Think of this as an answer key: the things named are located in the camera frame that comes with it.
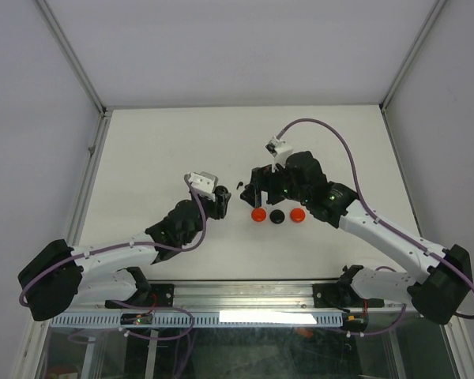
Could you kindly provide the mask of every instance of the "cable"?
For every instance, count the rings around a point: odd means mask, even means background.
[[[423,251],[424,253],[426,254],[429,254],[430,256],[432,256],[436,261],[438,261],[439,263],[442,263],[443,265],[445,265],[447,268],[451,269],[455,274],[457,274],[457,276],[460,277],[460,279],[462,279],[464,281],[465,284],[468,285],[468,287],[471,289],[472,293],[474,294],[474,283],[463,273],[461,272],[458,268],[456,268],[455,266],[453,266],[452,264],[450,264],[446,259],[440,257],[439,255],[435,254],[435,253],[430,253],[428,251],[428,248],[423,245],[422,243],[420,242],[417,242],[415,239],[409,237],[408,235],[406,235],[405,233],[399,231],[398,229],[396,229],[395,227],[393,227],[392,225],[390,225],[389,223],[387,223],[386,221],[383,221],[381,220],[378,215],[376,215],[371,207],[367,204],[367,202],[365,201],[365,199],[363,198],[363,194],[362,194],[362,190],[360,189],[360,184],[359,184],[359,181],[358,181],[358,175],[356,174],[356,165],[355,165],[355,160],[353,159],[353,155],[349,149],[349,146],[348,144],[346,143],[346,141],[344,140],[344,138],[340,135],[339,132],[337,132],[332,126],[330,126],[329,124],[327,124],[326,122],[323,122],[323,121],[320,121],[320,120],[317,120],[315,118],[299,118],[298,120],[295,120],[295,121],[292,121],[290,122],[289,124],[287,124],[276,136],[276,138],[279,140],[283,137],[283,135],[294,125],[296,124],[299,124],[301,122],[313,122],[314,124],[318,124],[320,126],[323,126],[325,127],[326,129],[328,129],[330,132],[332,132],[336,137],[337,139],[341,142],[341,144],[344,146],[344,150],[346,151],[346,154],[348,155],[348,158],[349,158],[349,164],[351,165],[351,171],[352,171],[352,174],[353,174],[353,182],[355,183],[355,189],[356,189],[356,192],[358,193],[358,197],[359,197],[359,200],[360,200],[360,203],[362,204],[363,208],[365,209],[365,211],[369,214],[369,216],[372,217],[372,219],[376,222],[376,223],[380,223],[383,227],[385,227],[386,229],[388,229],[389,231],[392,231],[395,235],[398,235],[399,237],[401,237],[402,239],[404,239],[405,241],[411,243],[412,245],[414,245],[415,247],[417,247],[418,249],[420,249],[421,251]],[[456,312],[455,313],[455,316],[458,316],[460,318],[467,318],[467,319],[471,319],[471,320],[474,320],[474,315],[469,315],[469,314],[461,314],[461,313],[458,313]]]
[[[195,192],[194,188],[191,186],[189,179],[190,179],[190,176],[188,174],[184,175],[184,182],[186,183],[186,185],[190,189],[190,192],[193,195],[193,198],[195,199],[195,202],[197,203],[198,210],[200,211],[200,215],[201,215],[201,218],[202,218],[202,231],[201,231],[201,236],[198,239],[197,243],[195,243],[193,246],[187,247],[187,248],[167,246],[167,245],[163,245],[161,243],[156,243],[156,242],[135,242],[135,244],[134,244],[135,246],[160,247],[161,249],[166,249],[166,250],[171,250],[171,251],[184,253],[184,252],[195,250],[202,244],[202,242],[204,241],[204,238],[205,238],[205,233],[207,231],[207,218],[205,217],[205,212],[204,212],[204,208],[202,207],[202,203],[200,202],[200,199],[198,198],[198,195]],[[89,252],[89,255],[102,254],[102,253],[106,253],[106,252],[109,252],[109,251],[112,251],[112,250],[122,249],[123,247],[127,247],[127,246],[130,246],[130,244],[128,242],[119,243],[117,245],[103,247],[103,248],[97,249],[97,250],[92,250],[92,251]],[[62,267],[63,265],[66,265],[69,262],[76,261],[77,259],[80,259],[84,256],[85,255],[83,253],[76,254],[76,255],[73,255],[72,257],[68,257],[68,258],[66,258],[66,259],[50,266],[49,268],[46,268],[39,275],[37,275],[32,280],[30,280],[30,282],[26,286],[24,286],[23,291],[19,295],[19,303],[22,306],[28,307],[28,303],[24,300],[24,297],[28,293],[28,291],[30,291],[30,289],[33,286],[35,286],[39,281],[41,281],[41,279],[43,277],[45,277],[46,275],[52,273],[57,268]]]
[[[122,306],[124,308],[128,308],[131,310],[149,310],[149,307],[146,306],[131,306],[129,304],[126,304],[125,302],[119,301],[119,300],[111,300],[112,302],[118,304],[119,306]],[[166,306],[157,306],[156,310],[174,310],[175,312],[181,312],[187,315],[190,318],[190,326],[184,330],[184,332],[179,333],[177,336],[171,336],[171,337],[147,337],[143,336],[141,334],[137,334],[135,332],[131,332],[129,329],[120,327],[119,330],[124,330],[125,331],[125,336],[134,336],[137,338],[141,338],[143,340],[148,340],[148,341],[172,341],[172,340],[177,340],[179,338],[184,337],[186,334],[191,332],[195,326],[195,316],[188,312],[187,310],[184,310],[183,308],[178,308],[177,306],[171,306],[171,307],[166,307]]]
[[[180,379],[182,372],[186,368],[186,365],[188,364],[188,361],[190,360],[191,353],[193,352],[193,349],[195,348],[195,340],[197,339],[197,332],[198,330],[195,329],[194,334],[193,334],[193,339],[190,338],[190,334],[187,335],[188,337],[188,350],[186,352],[186,355],[182,361],[181,366],[177,370],[177,373],[175,374],[174,379]]]
[[[363,312],[362,312],[362,315],[361,317],[365,317],[367,315],[367,311],[369,310],[369,302],[367,301],[367,299],[365,298],[363,300]]]
[[[90,341],[90,336],[81,336],[81,333],[86,329],[76,329],[74,332],[70,333],[66,338],[71,343],[75,343],[77,345],[93,345],[95,341]],[[109,333],[118,330],[118,328],[106,328],[106,329],[97,329],[98,332]],[[78,340],[77,338],[86,338],[86,341]]]
[[[390,270],[390,271],[396,272],[394,268],[391,268],[389,266],[379,266],[375,269],[375,271],[380,271],[380,270]],[[383,333],[389,332],[390,330],[395,329],[404,319],[406,309],[407,309],[407,305],[402,304],[401,313],[398,315],[397,319],[386,328],[376,330],[375,332],[364,333],[364,332],[349,332],[349,331],[340,330],[340,329],[329,329],[329,330],[333,330],[334,332],[338,332],[338,333],[345,333],[346,335],[349,335],[349,336],[358,336],[358,337],[379,336],[380,334],[383,334]]]
[[[151,307],[151,309],[150,309],[150,310],[149,310],[149,311],[148,311],[146,314],[150,314],[150,313],[152,313],[152,312],[153,312],[153,310],[154,310],[154,309],[155,309],[155,307],[156,307],[156,301],[157,301],[157,299],[156,299],[156,294],[152,294],[152,295],[151,295],[151,297],[153,298],[153,300],[154,300],[155,302],[152,304],[152,307]]]
[[[178,356],[178,353],[179,353],[179,345],[181,343],[181,339],[178,338],[176,341],[175,341],[175,350],[174,350],[174,364],[172,365],[172,379],[175,379],[175,375],[176,375],[176,369],[177,369],[177,356]]]

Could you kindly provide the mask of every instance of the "white wall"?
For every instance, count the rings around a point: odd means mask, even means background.
[[[474,271],[474,0],[446,7],[388,119],[423,233],[465,247]]]
[[[0,378],[30,317],[17,274],[64,235],[96,122],[33,2],[0,0]]]
[[[47,0],[108,106],[377,104],[435,0]]]

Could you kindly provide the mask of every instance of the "white table surface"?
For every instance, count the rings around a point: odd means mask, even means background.
[[[232,192],[224,220],[208,222],[206,240],[189,253],[143,267],[151,280],[312,279],[337,277],[344,265],[394,262],[372,246],[308,215],[295,224],[295,203],[266,206],[285,212],[281,225],[255,223],[239,199],[253,167],[271,163],[265,145],[297,118],[319,118],[342,133],[355,157],[367,201],[410,231],[416,224],[377,106],[229,107],[114,111],[92,191],[81,244],[126,238],[162,220],[189,198],[182,177],[207,171]],[[339,141],[314,124],[284,136],[310,150],[327,178],[353,186]]]

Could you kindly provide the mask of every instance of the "black cap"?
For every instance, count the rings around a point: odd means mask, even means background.
[[[279,209],[271,211],[269,217],[273,223],[282,223],[284,221],[284,213]]]

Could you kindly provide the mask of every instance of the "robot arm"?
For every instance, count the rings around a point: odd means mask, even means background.
[[[70,247],[62,239],[49,243],[18,276],[23,288],[20,302],[36,321],[70,306],[105,302],[112,307],[108,300],[150,306],[151,288],[138,266],[166,261],[200,245],[206,219],[220,220],[227,213],[231,194],[217,186],[217,180],[203,172],[187,175],[191,199],[180,201],[163,220],[131,238],[101,246]],[[183,248],[200,231],[199,241]]]
[[[250,183],[241,193],[242,200],[257,208],[261,206],[261,192],[266,192],[270,205],[284,199],[298,201],[315,219],[370,243],[406,272],[376,272],[353,265],[337,282],[341,294],[349,298],[382,298],[413,304],[429,320],[447,324],[470,288],[431,255],[435,253],[444,258],[472,280],[466,250],[457,245],[448,250],[375,212],[372,217],[356,191],[327,181],[320,163],[310,152],[292,154],[292,148],[276,137],[266,148],[273,154],[274,163],[251,171]],[[426,246],[427,251],[418,246]]]

